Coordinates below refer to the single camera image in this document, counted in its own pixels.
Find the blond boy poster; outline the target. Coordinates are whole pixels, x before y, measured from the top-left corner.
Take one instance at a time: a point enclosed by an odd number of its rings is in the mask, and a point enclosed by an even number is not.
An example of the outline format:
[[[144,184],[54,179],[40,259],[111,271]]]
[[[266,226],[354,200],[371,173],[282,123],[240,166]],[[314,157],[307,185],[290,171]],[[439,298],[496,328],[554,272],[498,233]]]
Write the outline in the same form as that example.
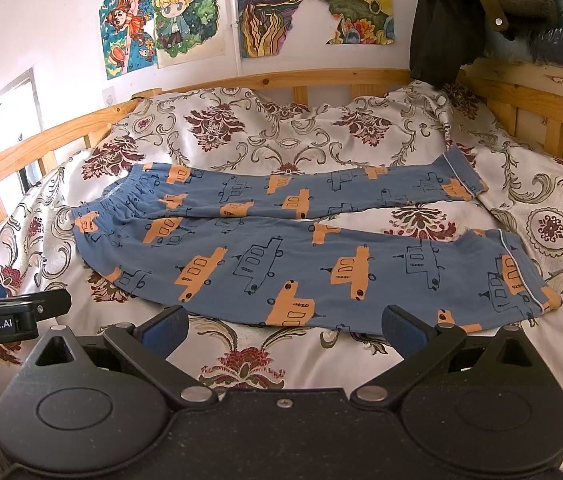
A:
[[[225,0],[152,0],[158,67],[223,55],[225,6]]]

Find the anime girl poster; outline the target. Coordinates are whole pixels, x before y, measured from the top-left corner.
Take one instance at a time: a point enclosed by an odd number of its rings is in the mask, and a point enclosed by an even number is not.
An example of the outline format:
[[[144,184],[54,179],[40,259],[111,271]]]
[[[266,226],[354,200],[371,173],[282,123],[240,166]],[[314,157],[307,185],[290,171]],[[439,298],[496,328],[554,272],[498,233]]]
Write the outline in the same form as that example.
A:
[[[149,34],[153,20],[152,0],[104,1],[99,24],[108,79],[156,64],[156,43]]]

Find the dark hanging jacket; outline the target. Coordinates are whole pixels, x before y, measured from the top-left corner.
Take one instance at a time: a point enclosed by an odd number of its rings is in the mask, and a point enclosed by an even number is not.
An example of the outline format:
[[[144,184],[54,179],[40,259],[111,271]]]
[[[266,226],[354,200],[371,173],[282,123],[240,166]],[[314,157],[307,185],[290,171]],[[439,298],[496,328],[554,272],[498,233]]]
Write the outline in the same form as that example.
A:
[[[418,0],[409,50],[411,76],[437,89],[452,84],[461,66],[483,55],[485,25],[480,0]]]

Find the wooden bed frame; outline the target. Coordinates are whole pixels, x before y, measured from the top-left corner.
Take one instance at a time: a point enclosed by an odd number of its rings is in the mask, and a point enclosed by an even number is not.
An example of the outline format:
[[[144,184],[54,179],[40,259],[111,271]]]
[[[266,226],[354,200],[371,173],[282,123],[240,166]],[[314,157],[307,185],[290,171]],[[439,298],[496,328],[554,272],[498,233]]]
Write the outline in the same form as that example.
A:
[[[546,120],[543,145],[549,154],[563,156],[563,67],[507,64],[479,60],[463,68],[459,81],[487,101],[504,129],[520,133],[523,110]],[[307,104],[312,87],[349,87],[351,96],[381,96],[393,86],[408,84],[407,70],[397,68],[320,68],[288,70],[219,79],[219,87],[252,90],[289,89],[293,102]],[[75,140],[92,148],[108,136],[112,126],[134,110],[142,99],[159,96],[160,89],[138,92],[132,99],[45,130],[0,153],[0,182],[32,162],[42,174],[57,167],[55,152]],[[0,222],[6,212],[0,197]]]

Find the floral white bed cover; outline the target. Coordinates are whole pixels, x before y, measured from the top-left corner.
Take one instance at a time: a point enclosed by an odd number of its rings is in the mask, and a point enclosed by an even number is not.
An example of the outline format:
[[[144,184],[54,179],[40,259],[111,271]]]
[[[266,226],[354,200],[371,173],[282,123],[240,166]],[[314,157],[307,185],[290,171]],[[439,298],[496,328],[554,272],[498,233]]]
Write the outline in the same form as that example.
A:
[[[157,312],[82,260],[73,207],[96,200],[137,164],[257,174],[282,185],[301,174],[393,169],[462,151],[487,182],[471,202],[407,205],[335,214],[336,233],[361,230],[455,242],[473,229],[518,233],[539,273],[563,300],[563,157],[512,138],[465,88],[437,91],[413,82],[381,98],[344,105],[278,104],[245,89],[158,96],[138,104],[95,148],[80,151],[9,207],[0,224],[0,286],[9,295],[65,287],[67,324],[93,335]],[[524,330],[563,388],[563,304]]]

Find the blue pyjama pants orange cars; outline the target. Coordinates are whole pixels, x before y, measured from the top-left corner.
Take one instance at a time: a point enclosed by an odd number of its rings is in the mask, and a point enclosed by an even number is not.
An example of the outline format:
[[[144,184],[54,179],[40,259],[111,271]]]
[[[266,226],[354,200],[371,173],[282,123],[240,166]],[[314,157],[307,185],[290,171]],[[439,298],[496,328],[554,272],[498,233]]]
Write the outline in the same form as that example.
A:
[[[136,165],[74,209],[73,233],[85,263],[114,286],[206,318],[378,335],[396,306],[479,332],[561,304],[518,235],[470,230],[445,242],[327,220],[473,200],[486,188],[454,148],[428,165],[304,176]]]

